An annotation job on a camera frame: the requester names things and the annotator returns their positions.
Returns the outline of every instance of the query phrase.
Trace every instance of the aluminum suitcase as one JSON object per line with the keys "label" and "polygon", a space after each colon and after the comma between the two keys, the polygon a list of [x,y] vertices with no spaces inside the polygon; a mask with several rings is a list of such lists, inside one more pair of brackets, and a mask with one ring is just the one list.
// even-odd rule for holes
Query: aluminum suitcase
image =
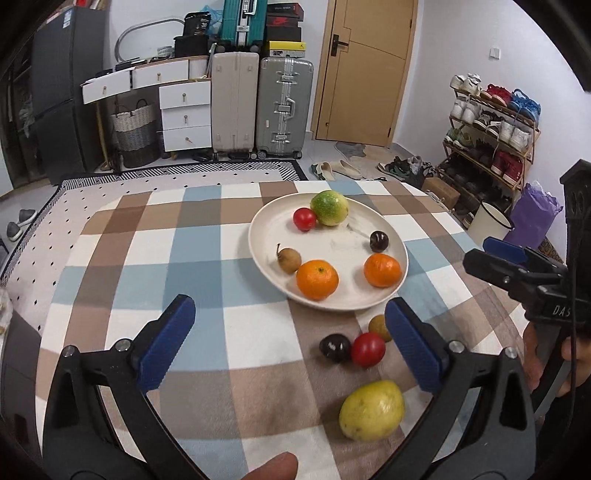
{"label": "aluminum suitcase", "polygon": [[304,59],[261,60],[256,107],[259,158],[268,154],[301,158],[312,94],[314,66]]}

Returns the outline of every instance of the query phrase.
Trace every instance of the tangerine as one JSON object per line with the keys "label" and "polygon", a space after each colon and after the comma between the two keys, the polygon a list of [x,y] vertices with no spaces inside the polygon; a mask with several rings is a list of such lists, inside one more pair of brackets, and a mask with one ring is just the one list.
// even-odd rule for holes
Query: tangerine
{"label": "tangerine", "polygon": [[339,286],[339,274],[324,260],[310,260],[295,274],[298,288],[310,300],[324,300]]}
{"label": "tangerine", "polygon": [[402,278],[402,269],[395,258],[386,254],[373,254],[365,261],[363,274],[370,285],[386,288]]}

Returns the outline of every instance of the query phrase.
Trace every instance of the suitcase handle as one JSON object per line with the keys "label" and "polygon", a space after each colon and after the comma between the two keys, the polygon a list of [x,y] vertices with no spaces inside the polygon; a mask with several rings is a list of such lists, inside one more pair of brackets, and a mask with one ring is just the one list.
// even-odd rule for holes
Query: suitcase handle
{"label": "suitcase handle", "polygon": [[258,0],[253,0],[254,7],[250,12],[244,12],[245,15],[256,15],[256,8],[258,7]]}
{"label": "suitcase handle", "polygon": [[286,98],[285,100],[287,101],[287,103],[290,104],[290,107],[291,107],[290,108],[290,114],[287,115],[287,117],[285,118],[286,120],[289,120],[290,118],[294,118],[296,116],[296,113],[295,113],[296,112],[296,103],[295,103],[296,101],[295,100],[292,100],[289,97]]}

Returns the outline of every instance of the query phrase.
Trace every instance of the wicker basket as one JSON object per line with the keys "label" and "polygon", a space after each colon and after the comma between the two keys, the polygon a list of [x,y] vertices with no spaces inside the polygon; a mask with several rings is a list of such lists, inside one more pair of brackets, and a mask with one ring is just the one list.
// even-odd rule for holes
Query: wicker basket
{"label": "wicker basket", "polygon": [[119,150],[126,168],[143,167],[159,158],[158,139],[156,136],[156,108],[146,100],[139,100],[135,110],[121,112],[115,108],[111,115]]}

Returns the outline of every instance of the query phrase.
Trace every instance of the table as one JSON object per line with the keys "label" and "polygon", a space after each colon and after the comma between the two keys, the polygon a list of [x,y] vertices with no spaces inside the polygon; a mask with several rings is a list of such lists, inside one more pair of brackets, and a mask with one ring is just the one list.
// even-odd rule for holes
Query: table
{"label": "table", "polygon": [[[37,371],[38,429],[59,352],[110,348],[134,338],[178,294],[195,299],[195,326],[159,390],[149,393],[163,422],[213,479],[238,479],[289,450],[298,478],[369,478],[424,411],[418,388],[393,342],[376,367],[333,365],[321,338],[355,338],[384,305],[328,313],[288,300],[257,270],[248,226],[263,205],[296,192],[333,188],[383,214],[408,249],[400,289],[421,320],[470,349],[498,353],[516,346],[523,310],[507,295],[464,272],[474,248],[461,227],[423,192],[397,181],[268,182],[205,186],[121,197],[86,224],[58,283],[41,341]],[[366,383],[387,378],[404,393],[406,415],[387,440],[345,439],[342,401]],[[113,425],[139,457],[108,390]],[[467,421],[460,415],[441,455],[453,450]]]}

